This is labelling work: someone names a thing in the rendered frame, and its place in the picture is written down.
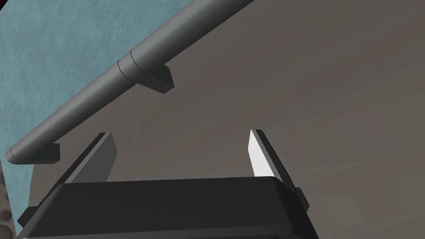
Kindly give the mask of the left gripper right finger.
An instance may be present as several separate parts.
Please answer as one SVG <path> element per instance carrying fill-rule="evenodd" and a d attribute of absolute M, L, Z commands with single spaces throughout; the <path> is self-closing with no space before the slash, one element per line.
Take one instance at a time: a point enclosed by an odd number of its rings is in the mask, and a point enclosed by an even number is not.
<path fill-rule="evenodd" d="M 273 176 L 289 189 L 296 189 L 287 170 L 262 130 L 254 129 L 250 131 L 248 153 L 255 177 Z"/>

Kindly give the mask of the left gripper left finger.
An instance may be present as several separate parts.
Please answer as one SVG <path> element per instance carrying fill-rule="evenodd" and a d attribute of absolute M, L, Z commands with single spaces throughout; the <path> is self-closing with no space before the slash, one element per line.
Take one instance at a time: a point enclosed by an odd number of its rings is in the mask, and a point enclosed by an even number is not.
<path fill-rule="evenodd" d="M 117 148 L 112 133 L 100 133 L 59 178 L 64 183 L 92 183 L 107 181 Z"/>

